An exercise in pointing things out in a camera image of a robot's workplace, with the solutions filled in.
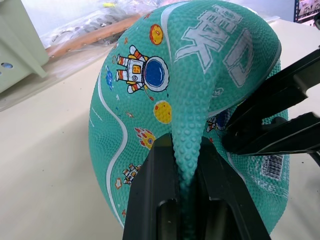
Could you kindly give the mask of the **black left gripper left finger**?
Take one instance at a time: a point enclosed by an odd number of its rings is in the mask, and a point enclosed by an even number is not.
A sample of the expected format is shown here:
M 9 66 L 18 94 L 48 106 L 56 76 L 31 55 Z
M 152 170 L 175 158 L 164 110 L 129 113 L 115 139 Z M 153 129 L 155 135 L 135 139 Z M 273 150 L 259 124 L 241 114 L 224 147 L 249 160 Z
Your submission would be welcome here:
M 179 178 L 171 134 L 155 140 L 129 192 L 124 240 L 181 238 Z

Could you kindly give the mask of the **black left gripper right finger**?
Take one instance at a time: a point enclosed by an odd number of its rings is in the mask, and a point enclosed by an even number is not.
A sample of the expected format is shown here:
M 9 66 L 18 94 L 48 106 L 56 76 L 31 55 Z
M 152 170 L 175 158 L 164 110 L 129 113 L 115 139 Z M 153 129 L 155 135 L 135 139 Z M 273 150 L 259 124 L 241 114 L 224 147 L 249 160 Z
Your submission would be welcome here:
M 196 169 L 196 239 L 269 240 L 242 178 L 203 137 Z

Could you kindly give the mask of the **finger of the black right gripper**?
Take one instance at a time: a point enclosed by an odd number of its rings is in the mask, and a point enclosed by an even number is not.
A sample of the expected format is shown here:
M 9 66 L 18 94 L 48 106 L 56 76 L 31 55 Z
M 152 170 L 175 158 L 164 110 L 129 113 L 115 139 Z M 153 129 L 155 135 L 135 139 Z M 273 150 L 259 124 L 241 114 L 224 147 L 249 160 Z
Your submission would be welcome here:
M 291 120 L 277 116 L 270 124 L 244 124 L 228 130 L 221 142 L 226 151 L 241 156 L 314 154 L 320 151 L 320 117 L 309 112 Z
M 258 128 L 262 120 L 282 112 L 307 98 L 307 90 L 320 83 L 320 50 L 266 79 L 233 113 L 226 130 L 235 133 Z

